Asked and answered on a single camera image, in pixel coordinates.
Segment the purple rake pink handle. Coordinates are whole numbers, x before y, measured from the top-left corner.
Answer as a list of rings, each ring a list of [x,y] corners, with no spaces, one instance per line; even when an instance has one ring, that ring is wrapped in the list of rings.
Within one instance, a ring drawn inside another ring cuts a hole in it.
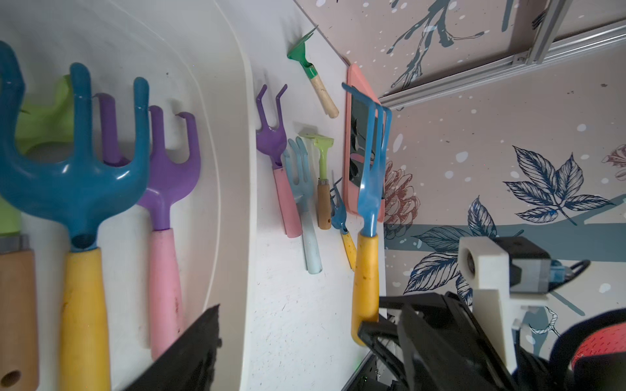
[[[148,304],[149,342],[156,361],[185,330],[171,207],[196,187],[201,174],[201,149],[194,115],[180,112],[178,116],[186,122],[189,157],[184,163],[171,161],[166,151],[163,110],[153,105],[149,114],[153,148],[148,186],[138,205],[148,210],[153,226],[148,241]]]

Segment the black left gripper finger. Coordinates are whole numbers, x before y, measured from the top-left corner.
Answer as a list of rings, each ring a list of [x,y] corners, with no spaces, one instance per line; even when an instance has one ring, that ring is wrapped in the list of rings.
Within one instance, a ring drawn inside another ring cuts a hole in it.
[[[128,390],[209,390],[215,380],[219,306],[206,310]]]

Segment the blue rake yellow handle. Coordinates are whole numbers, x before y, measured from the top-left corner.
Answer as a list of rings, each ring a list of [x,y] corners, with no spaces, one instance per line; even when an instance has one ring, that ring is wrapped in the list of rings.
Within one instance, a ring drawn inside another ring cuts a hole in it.
[[[376,322],[379,317],[379,236],[378,216],[383,199],[386,173],[386,149],[391,132],[392,113],[346,83],[342,88],[367,109],[365,162],[358,198],[358,214],[364,219],[357,240],[357,254],[352,294],[350,333],[355,343],[365,346],[359,337],[364,322]]]

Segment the blue fork yellow handle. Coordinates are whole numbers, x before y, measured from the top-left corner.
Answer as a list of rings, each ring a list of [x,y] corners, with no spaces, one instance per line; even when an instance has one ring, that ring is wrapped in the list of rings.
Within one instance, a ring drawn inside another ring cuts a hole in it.
[[[109,324],[99,225],[135,205],[148,186],[149,84],[135,78],[135,154],[123,167],[94,155],[91,76],[70,66],[73,154],[58,163],[31,161],[16,146],[25,83],[14,50],[1,44],[1,196],[18,210],[68,229],[60,325],[60,389],[110,390]]]

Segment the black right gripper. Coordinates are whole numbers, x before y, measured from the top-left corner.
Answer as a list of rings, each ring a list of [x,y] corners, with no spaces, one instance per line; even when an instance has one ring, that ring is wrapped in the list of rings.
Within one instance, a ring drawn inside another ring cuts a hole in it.
[[[580,322],[556,341],[549,358],[518,344],[518,368],[509,372],[469,307],[452,293],[380,297],[379,307],[400,312],[363,321],[358,338],[407,390],[623,390],[625,311]],[[393,342],[399,355],[385,344]]]

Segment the light blue fork pale handle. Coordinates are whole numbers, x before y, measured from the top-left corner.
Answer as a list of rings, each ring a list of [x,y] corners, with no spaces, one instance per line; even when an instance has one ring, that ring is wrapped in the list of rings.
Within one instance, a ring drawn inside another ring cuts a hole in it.
[[[315,186],[311,177],[308,153],[301,137],[290,138],[288,142],[291,152],[285,150],[282,156],[285,160],[284,168],[303,228],[302,238],[306,269],[309,274],[317,275],[322,272],[323,267],[311,211]]]

